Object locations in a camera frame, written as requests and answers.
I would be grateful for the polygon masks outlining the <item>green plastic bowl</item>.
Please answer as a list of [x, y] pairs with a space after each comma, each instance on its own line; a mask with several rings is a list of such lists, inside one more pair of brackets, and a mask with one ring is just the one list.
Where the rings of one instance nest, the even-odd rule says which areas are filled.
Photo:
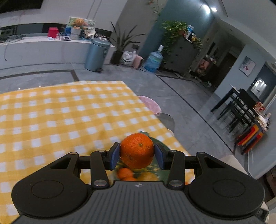
[[113, 170], [114, 174], [111, 181], [120, 180], [117, 176], [117, 170], [123, 167], [129, 168], [133, 172], [133, 177], [137, 177], [143, 172], [154, 173], [159, 181], [166, 182], [169, 174], [169, 170], [172, 165], [174, 153], [169, 151], [169, 148], [159, 140], [150, 137], [149, 134], [141, 132], [141, 134], [147, 135], [154, 144], [154, 157], [152, 163], [143, 169], [131, 169], [126, 166], [120, 158], [120, 143], [115, 143], [112, 147], [112, 153], [109, 155], [110, 164], [109, 169]]

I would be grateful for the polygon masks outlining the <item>large orange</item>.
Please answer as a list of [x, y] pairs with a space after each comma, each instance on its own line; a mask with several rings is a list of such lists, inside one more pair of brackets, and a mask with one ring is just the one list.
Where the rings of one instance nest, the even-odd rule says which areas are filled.
[[129, 168], [123, 167], [117, 170], [117, 176], [120, 180], [123, 180], [125, 178], [133, 179], [133, 172]]

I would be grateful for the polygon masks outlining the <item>small orange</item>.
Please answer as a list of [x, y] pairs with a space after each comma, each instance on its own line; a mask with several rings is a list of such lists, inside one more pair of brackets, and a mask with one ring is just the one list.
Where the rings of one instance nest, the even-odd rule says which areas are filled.
[[132, 177], [132, 176], [127, 176], [127, 177], [123, 178], [122, 181], [134, 181], [134, 182], [136, 182], [137, 179]]

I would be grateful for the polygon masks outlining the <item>beige sofa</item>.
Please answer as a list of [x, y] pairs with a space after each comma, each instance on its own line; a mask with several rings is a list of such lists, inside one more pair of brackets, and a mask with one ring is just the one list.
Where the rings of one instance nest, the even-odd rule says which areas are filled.
[[[243, 168], [243, 166], [239, 163], [239, 161], [236, 159], [236, 157], [234, 155], [226, 155], [226, 156], [220, 158], [219, 160], [221, 160], [222, 162], [224, 162], [224, 163], [230, 165], [231, 167], [239, 170], [240, 172], [243, 172], [246, 175], [249, 175], [249, 173], [246, 172], [246, 170]], [[261, 209], [268, 212], [268, 215], [264, 219], [264, 222], [268, 223], [268, 221], [269, 221], [269, 208], [268, 208], [268, 206], [265, 202], [262, 203]]]

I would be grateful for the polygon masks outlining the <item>yellow green apple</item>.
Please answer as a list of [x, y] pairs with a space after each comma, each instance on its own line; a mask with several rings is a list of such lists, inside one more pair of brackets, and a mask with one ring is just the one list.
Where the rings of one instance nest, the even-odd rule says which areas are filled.
[[154, 182], [159, 181], [158, 177], [151, 172], [143, 172], [138, 177], [137, 180], [140, 182]]

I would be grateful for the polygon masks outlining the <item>black dining table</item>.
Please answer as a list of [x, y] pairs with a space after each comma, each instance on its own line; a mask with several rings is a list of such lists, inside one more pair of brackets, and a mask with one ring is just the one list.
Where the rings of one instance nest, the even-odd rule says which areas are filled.
[[230, 91], [211, 109], [214, 112], [222, 106], [228, 99], [231, 101], [220, 113], [218, 119], [221, 119], [226, 113], [230, 112], [234, 115], [233, 120], [229, 124], [229, 132], [232, 132], [235, 127], [241, 123], [251, 126], [257, 120], [259, 114], [254, 109], [256, 101], [244, 89], [237, 90], [231, 87]]

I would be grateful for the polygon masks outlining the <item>grey blue trash bin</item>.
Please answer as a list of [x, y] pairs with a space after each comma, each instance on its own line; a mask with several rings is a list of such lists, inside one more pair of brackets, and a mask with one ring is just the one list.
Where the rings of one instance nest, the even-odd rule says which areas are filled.
[[110, 42], [99, 38], [92, 39], [85, 61], [85, 69], [93, 72], [101, 72], [109, 48]]

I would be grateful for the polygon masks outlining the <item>dark grey drawer cabinet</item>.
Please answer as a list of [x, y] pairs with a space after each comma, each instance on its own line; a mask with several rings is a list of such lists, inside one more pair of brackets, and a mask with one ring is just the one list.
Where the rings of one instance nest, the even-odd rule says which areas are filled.
[[190, 41], [181, 37], [172, 48], [163, 70], [183, 75], [188, 71], [198, 52], [199, 50]]

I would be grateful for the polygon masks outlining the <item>blue water jug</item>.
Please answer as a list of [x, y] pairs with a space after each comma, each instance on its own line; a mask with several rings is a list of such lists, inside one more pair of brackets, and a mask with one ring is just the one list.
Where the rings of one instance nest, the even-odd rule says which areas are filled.
[[163, 50], [163, 45], [160, 45], [157, 51], [151, 52], [144, 64], [144, 68], [152, 73], [155, 73], [156, 70], [159, 68], [162, 60], [163, 60], [163, 55], [162, 55], [162, 50]]

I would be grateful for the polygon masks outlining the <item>white tv console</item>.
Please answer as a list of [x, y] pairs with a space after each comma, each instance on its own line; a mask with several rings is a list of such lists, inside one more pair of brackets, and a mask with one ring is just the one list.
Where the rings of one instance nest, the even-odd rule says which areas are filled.
[[1, 69], [53, 63], [84, 63], [90, 42], [49, 40], [46, 36], [25, 37], [1, 43]]

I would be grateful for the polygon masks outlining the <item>white plastic bag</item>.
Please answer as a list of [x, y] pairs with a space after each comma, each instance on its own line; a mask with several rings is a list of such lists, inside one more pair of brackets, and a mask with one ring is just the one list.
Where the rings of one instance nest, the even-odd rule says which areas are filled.
[[125, 66], [132, 66], [134, 59], [136, 57], [136, 51], [125, 51], [122, 54], [122, 57], [120, 59], [120, 63]]

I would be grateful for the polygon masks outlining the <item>pink small heater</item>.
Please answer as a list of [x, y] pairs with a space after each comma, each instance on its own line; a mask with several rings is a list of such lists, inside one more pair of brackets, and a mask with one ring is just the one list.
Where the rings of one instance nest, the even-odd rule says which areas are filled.
[[134, 69], [138, 69], [141, 67], [142, 62], [143, 62], [143, 58], [139, 55], [136, 55], [131, 66]]

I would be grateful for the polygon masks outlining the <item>red box on console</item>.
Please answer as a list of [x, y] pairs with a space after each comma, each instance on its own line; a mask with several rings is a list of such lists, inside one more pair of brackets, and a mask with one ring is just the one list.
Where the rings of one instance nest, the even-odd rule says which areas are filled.
[[56, 39], [58, 33], [59, 33], [59, 30], [57, 27], [49, 27], [47, 37]]

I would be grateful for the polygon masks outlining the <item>green trailing ivy plant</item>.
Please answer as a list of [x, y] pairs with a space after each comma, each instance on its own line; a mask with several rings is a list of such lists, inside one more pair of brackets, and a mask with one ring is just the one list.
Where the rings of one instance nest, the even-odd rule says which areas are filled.
[[188, 25], [183, 21], [163, 21], [162, 28], [164, 33], [161, 39], [164, 58], [168, 58], [175, 44], [180, 38], [185, 38], [188, 33]]

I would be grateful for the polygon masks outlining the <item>wall picture frame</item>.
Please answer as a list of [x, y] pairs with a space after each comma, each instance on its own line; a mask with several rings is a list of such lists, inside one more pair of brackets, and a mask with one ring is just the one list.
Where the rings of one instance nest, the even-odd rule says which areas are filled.
[[245, 57], [239, 67], [239, 70], [243, 72], [247, 77], [249, 77], [255, 66], [256, 63], [254, 61], [252, 61], [249, 57]]

